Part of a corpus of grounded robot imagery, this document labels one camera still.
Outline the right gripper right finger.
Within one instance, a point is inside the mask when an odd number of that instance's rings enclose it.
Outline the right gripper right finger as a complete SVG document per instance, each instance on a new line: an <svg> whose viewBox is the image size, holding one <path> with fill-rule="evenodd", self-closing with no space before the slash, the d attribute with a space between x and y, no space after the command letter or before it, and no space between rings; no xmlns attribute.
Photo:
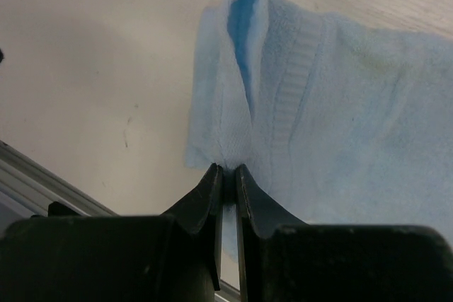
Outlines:
<svg viewBox="0 0 453 302"><path fill-rule="evenodd" d="M452 250L434 229L308 224L236 169L242 301L451 301Z"/></svg>

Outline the light blue towel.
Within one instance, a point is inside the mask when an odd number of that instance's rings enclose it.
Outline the light blue towel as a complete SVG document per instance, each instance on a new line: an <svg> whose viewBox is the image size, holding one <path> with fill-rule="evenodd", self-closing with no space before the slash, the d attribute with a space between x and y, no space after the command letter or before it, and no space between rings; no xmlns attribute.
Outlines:
<svg viewBox="0 0 453 302"><path fill-rule="evenodd" d="M452 239L452 41L287 0L200 19L185 163L233 170L302 221Z"/></svg>

